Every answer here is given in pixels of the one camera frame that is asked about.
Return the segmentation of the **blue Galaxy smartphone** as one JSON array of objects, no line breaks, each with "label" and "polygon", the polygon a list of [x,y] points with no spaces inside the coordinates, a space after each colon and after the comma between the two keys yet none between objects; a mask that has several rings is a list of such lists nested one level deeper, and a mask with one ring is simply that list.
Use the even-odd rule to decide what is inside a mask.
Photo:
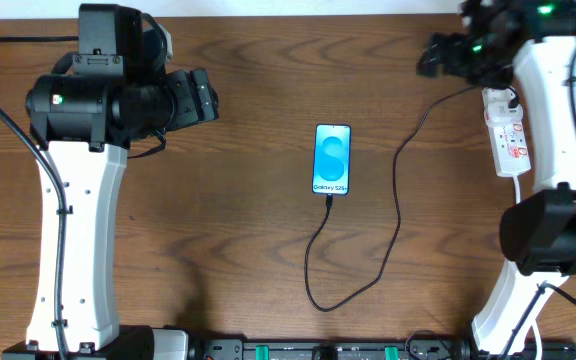
[{"label": "blue Galaxy smartphone", "polygon": [[346,196],[349,192],[351,134],[349,125],[318,124],[315,130],[312,192]]}]

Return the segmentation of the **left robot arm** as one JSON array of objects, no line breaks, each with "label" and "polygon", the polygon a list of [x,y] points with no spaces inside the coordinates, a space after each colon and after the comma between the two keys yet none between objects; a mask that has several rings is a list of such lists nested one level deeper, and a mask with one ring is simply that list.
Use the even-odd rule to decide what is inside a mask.
[{"label": "left robot arm", "polygon": [[169,33],[115,4],[79,9],[78,49],[26,97],[42,191],[38,289],[6,359],[192,359],[179,329],[125,326],[113,285],[116,208],[133,142],[215,120],[207,72],[167,72]]}]

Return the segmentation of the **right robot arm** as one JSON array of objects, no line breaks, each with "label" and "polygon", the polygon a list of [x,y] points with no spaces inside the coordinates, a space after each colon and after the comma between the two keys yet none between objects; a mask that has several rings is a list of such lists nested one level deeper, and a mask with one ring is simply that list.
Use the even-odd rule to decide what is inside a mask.
[{"label": "right robot arm", "polygon": [[507,89],[518,81],[528,108],[534,192],[500,222],[505,258],[454,359],[560,359],[570,347],[527,349],[530,327],[576,274],[576,2],[498,0],[461,4],[461,33],[436,33],[417,71]]}]

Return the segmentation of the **white power strip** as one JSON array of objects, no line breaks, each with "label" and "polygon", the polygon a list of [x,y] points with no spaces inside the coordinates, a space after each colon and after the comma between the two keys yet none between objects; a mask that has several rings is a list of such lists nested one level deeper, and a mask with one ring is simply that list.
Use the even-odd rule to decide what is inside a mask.
[{"label": "white power strip", "polygon": [[486,121],[495,172],[499,177],[522,175],[531,169],[529,152],[521,120]]}]

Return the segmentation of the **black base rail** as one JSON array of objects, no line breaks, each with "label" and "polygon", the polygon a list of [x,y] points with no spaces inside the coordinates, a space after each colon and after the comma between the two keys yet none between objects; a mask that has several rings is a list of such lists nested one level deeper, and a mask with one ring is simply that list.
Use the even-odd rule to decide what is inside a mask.
[{"label": "black base rail", "polygon": [[188,357],[200,360],[407,360],[489,359],[452,342],[414,337],[400,342],[252,342],[241,339],[196,340]]}]

